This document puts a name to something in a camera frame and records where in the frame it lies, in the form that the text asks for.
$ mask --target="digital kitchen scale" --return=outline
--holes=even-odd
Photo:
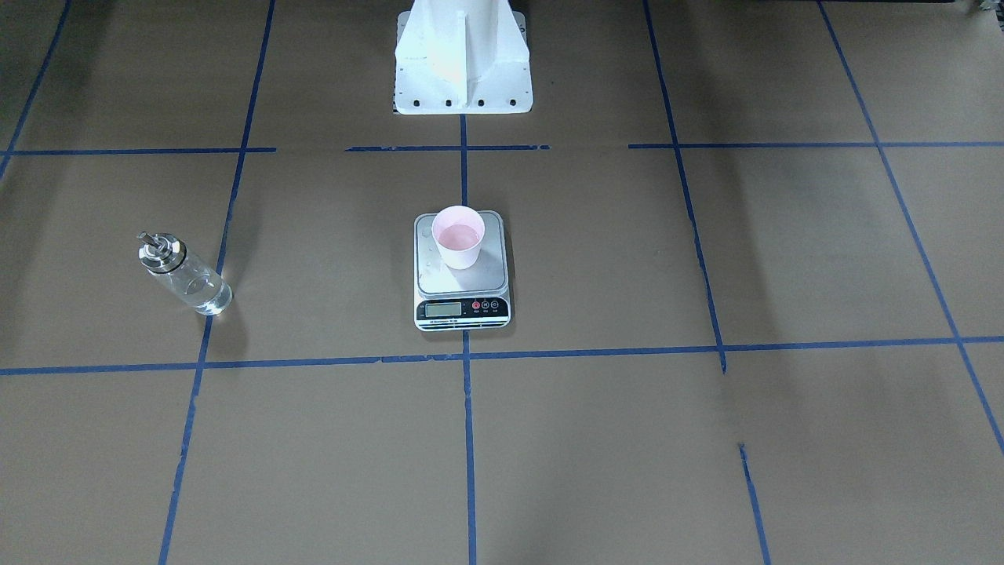
[[[415,220],[415,325],[423,332],[501,328],[512,319],[502,217],[478,213],[485,237],[477,262],[465,269],[443,263],[432,233],[436,214]]]

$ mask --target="pink cup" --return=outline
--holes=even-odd
[[[443,262],[451,268],[467,268],[478,260],[485,238],[485,220],[467,206],[450,206],[433,219],[433,239]]]

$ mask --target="clear bottle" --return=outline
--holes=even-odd
[[[216,270],[170,233],[141,231],[140,262],[169,291],[203,316],[223,312],[234,298]]]

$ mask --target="scale display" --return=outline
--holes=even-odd
[[[485,237],[477,262],[465,269],[443,263],[432,238],[436,214],[415,220],[415,325],[423,332],[502,328],[512,319],[502,218],[479,213]]]

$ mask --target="silver metal cap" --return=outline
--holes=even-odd
[[[150,234],[141,231],[140,262],[151,272],[171,272],[185,260],[185,243],[170,233]]]

